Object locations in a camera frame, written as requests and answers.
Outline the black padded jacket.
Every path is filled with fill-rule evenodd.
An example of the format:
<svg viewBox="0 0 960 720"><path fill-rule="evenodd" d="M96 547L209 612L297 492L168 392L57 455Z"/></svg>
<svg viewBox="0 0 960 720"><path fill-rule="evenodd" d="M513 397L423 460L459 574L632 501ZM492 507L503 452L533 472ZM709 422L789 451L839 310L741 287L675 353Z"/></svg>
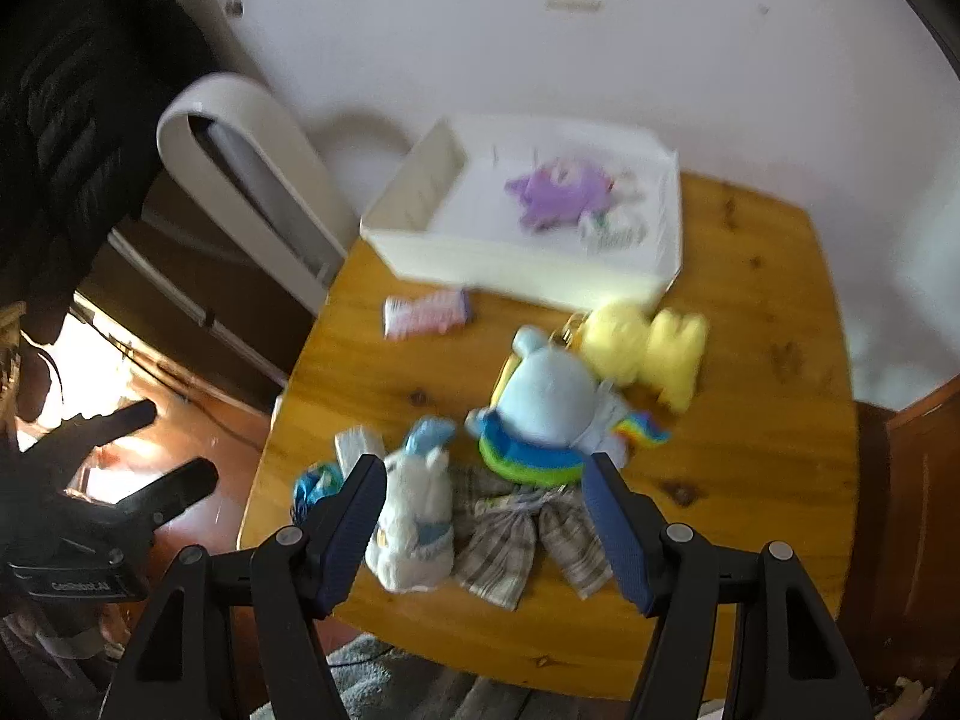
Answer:
<svg viewBox="0 0 960 720"><path fill-rule="evenodd" d="M213 68L178 0L2 0L2 301L39 343L139 214L163 110Z"/></svg>

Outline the white bear plush toy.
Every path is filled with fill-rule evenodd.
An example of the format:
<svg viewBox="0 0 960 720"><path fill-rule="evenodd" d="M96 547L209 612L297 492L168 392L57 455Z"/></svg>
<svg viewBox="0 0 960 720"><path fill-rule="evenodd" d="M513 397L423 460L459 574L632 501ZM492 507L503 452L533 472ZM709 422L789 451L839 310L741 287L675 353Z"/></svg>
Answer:
<svg viewBox="0 0 960 720"><path fill-rule="evenodd" d="M425 416L384 460L386 500L364 559L387 592L429 592L451 575L454 436L454 422Z"/></svg>

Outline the yellow plush toy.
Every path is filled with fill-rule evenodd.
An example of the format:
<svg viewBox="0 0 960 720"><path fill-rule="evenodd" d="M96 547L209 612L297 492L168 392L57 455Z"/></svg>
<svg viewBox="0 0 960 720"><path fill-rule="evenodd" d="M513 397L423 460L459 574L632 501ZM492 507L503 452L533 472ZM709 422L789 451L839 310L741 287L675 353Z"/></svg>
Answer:
<svg viewBox="0 0 960 720"><path fill-rule="evenodd" d="M590 312L574 333L574 348L599 379L620 388L640 383L681 415L697 391L708 335L700 314L662 309L648 319L637 305L617 302Z"/></svg>

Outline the wooden cabinet door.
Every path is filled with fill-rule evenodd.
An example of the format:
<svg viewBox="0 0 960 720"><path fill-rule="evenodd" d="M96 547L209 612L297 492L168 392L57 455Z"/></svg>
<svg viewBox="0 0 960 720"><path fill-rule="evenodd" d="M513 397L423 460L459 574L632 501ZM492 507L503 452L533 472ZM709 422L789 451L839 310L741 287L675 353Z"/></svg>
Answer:
<svg viewBox="0 0 960 720"><path fill-rule="evenodd" d="M958 382L905 410L861 403L839 628L862 678L937 683L958 660Z"/></svg>

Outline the pink tissue packet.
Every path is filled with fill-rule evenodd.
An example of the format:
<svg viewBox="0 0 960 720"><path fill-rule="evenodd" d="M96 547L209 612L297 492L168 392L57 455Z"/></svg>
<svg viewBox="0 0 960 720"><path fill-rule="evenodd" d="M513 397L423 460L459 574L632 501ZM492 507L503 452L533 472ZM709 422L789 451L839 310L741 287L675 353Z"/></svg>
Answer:
<svg viewBox="0 0 960 720"><path fill-rule="evenodd" d="M472 321L472 305L465 289L439 289L423 298L391 296L382 306L382 325L387 340L444 335Z"/></svg>

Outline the small white cube box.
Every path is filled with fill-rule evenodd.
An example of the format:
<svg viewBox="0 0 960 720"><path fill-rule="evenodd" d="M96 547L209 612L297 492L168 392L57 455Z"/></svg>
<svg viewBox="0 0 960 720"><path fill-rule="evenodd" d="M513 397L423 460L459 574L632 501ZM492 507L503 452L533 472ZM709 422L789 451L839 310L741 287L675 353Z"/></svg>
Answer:
<svg viewBox="0 0 960 720"><path fill-rule="evenodd" d="M382 436L371 427L355 426L334 436L335 456L343 476L348 476L363 455L384 458L386 447Z"/></svg>

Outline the white plastic storage bin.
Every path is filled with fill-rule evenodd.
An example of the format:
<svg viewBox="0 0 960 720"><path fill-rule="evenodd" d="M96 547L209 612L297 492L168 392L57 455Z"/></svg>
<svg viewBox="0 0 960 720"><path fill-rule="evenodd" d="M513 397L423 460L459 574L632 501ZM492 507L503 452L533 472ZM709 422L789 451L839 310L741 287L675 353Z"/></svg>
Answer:
<svg viewBox="0 0 960 720"><path fill-rule="evenodd" d="M679 156L643 127L449 115L364 213L361 236L404 280L652 309L682 270Z"/></svg>

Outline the purple plush toy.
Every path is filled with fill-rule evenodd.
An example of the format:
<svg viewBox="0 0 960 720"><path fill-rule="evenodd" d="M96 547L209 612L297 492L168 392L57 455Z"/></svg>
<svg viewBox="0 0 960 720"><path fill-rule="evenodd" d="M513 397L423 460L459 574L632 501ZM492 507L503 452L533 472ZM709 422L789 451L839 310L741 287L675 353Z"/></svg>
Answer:
<svg viewBox="0 0 960 720"><path fill-rule="evenodd" d="M539 164L524 176L509 179L505 192L521 205L521 226L527 231L578 224L591 211L607 211L646 197L633 172L610 171L583 158Z"/></svg>

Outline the wooden bedside table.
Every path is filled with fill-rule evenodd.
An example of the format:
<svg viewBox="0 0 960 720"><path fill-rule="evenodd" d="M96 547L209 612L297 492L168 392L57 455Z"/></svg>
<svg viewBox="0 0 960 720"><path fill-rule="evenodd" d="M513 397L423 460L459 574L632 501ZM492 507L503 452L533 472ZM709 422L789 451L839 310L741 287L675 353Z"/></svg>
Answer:
<svg viewBox="0 0 960 720"><path fill-rule="evenodd" d="M626 449L625 483L721 546L789 544L836 608L859 472L848 356L822 245L799 206L698 176L683 177L680 193L682 268L665 302L708 320L706 351L683 415L656 408L646 388L630 390L631 408L652 411L667 439ZM370 244L355 244L283 395L241 546L288 523L296 478L329 460L348 427L371 427L397 449L420 416L464 421L480 410L500 442L576 454L623 447L594 411L594 380L544 346L563 327L562 312L475 291L464 327L387 338L387 299L416 294ZM546 557L514 610L454 580L392 593L362 572L335 614L455 670L602 699L631 694L654 631L615 585L581 598Z"/></svg>

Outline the blue rainbow plush toy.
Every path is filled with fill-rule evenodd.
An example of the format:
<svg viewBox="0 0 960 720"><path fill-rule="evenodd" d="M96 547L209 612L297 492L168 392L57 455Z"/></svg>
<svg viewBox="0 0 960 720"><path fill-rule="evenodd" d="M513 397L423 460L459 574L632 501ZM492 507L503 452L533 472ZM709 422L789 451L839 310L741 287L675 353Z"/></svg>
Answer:
<svg viewBox="0 0 960 720"><path fill-rule="evenodd" d="M622 468L636 449L669 440L649 413L532 325L517 330L490 403L470 411L466 429L493 473L537 488L576 483L593 455Z"/></svg>

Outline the plaid fabric bow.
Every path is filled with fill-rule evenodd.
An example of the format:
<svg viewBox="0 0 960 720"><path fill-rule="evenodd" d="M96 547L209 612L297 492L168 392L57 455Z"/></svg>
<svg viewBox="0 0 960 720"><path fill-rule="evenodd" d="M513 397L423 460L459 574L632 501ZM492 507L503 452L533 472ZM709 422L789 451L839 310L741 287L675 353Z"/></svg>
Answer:
<svg viewBox="0 0 960 720"><path fill-rule="evenodd" d="M583 600L611 578L581 489L509 483L483 468L452 472L455 558L452 577L462 589L514 611L535 558L545 553Z"/></svg>

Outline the white green medicine box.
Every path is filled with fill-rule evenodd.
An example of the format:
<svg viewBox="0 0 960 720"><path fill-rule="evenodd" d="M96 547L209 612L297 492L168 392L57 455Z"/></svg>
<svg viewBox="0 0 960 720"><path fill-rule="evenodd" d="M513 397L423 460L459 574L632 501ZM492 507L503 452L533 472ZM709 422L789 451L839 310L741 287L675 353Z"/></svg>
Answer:
<svg viewBox="0 0 960 720"><path fill-rule="evenodd" d="M578 232L587 252L605 252L640 245L646 238L647 226L636 208L617 205L607 211L591 211L581 216Z"/></svg>

